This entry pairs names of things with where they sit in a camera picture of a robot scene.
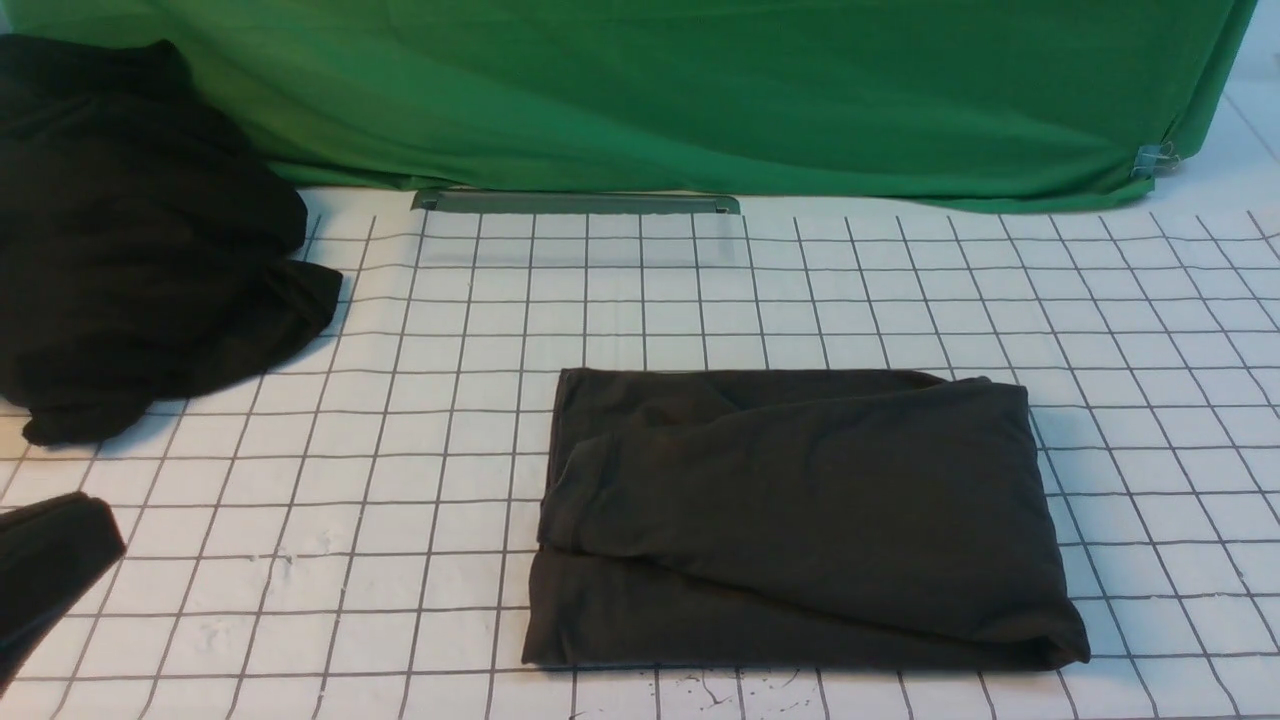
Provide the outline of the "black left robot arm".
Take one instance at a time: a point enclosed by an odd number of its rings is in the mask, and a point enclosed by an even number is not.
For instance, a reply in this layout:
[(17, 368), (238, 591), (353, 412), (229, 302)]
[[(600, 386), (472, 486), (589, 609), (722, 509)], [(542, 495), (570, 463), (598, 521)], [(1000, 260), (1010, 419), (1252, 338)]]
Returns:
[(1, 688), (125, 553), (111, 507), (83, 492), (1, 515)]

